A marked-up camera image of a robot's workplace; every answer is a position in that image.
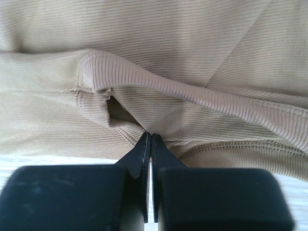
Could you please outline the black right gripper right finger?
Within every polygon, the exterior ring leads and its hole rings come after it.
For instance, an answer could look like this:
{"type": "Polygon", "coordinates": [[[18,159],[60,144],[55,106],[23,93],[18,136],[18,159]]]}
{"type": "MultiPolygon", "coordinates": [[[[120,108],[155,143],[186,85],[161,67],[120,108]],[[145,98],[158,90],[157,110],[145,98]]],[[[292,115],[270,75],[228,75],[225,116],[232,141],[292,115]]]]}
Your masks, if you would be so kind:
{"type": "Polygon", "coordinates": [[[161,231],[291,231],[274,176],[256,168],[187,167],[151,137],[154,221],[161,231]]]}

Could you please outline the tan ribbed tank top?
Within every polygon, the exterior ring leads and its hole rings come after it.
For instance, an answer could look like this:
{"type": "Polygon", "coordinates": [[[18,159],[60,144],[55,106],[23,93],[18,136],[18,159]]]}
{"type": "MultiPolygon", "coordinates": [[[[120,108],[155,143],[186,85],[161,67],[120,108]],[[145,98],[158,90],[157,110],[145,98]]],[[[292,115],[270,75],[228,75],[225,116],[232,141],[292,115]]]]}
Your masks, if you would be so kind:
{"type": "Polygon", "coordinates": [[[308,179],[305,0],[3,0],[0,152],[308,179]]]}

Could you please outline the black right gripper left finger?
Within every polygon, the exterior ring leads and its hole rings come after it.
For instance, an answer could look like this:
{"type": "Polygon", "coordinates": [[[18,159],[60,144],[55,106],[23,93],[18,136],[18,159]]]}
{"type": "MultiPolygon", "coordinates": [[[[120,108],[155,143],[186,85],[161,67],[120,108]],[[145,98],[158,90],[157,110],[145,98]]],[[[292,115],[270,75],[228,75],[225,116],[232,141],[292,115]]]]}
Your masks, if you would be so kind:
{"type": "Polygon", "coordinates": [[[3,231],[142,231],[151,136],[112,165],[23,166],[0,194],[3,231]]]}

